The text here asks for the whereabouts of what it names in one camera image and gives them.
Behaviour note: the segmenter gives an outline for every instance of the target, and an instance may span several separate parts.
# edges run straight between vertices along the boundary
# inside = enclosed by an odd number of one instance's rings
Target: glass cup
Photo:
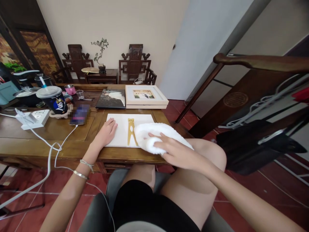
[[[78,96],[78,99],[84,99],[84,91],[83,90],[77,90],[76,94]]]

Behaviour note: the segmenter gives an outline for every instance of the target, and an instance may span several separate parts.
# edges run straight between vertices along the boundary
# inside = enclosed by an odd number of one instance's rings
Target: leg
[[[194,150],[208,158],[222,171],[226,156],[217,144],[203,139],[187,139]],[[161,189],[161,194],[177,204],[201,230],[213,205],[218,189],[202,174],[177,169]]]
[[[155,186],[155,166],[150,164],[134,164],[123,180],[121,186],[129,180],[134,179],[148,184],[153,191]]]

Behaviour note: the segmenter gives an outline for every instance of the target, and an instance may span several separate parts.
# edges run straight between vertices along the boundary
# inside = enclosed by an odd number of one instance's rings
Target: wrist
[[[95,164],[100,151],[101,148],[98,148],[97,146],[90,144],[87,152],[85,153],[82,159],[85,160],[87,163],[93,165]]]
[[[213,163],[207,158],[199,154],[197,161],[195,162],[194,171],[199,172],[206,177],[212,172]]]

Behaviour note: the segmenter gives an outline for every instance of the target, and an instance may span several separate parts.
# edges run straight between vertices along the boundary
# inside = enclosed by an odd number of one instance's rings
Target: picture frame
[[[132,105],[161,105],[166,108],[168,99],[155,85],[126,85],[126,104],[128,107]]]

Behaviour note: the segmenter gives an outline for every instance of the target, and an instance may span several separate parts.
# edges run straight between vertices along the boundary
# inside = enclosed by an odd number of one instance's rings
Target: red cloth
[[[295,98],[294,101],[296,102],[309,103],[309,87],[293,94],[292,97]]]

